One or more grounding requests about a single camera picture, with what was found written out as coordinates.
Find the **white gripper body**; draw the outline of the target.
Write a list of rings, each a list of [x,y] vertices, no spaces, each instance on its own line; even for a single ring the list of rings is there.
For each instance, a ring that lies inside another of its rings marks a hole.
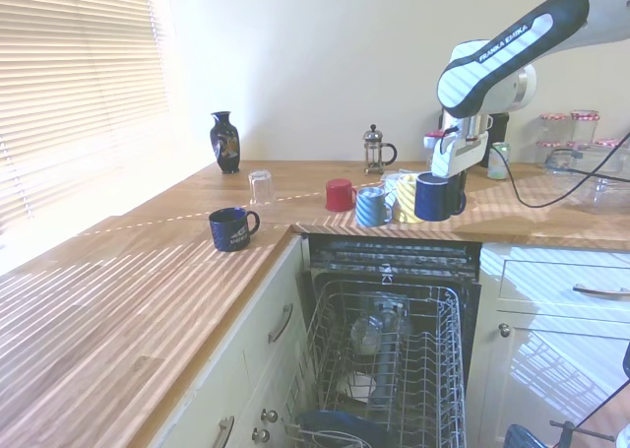
[[[482,132],[476,139],[469,140],[451,128],[441,133],[434,147],[430,172],[444,175],[444,178],[467,170],[481,162],[488,142],[488,132]]]

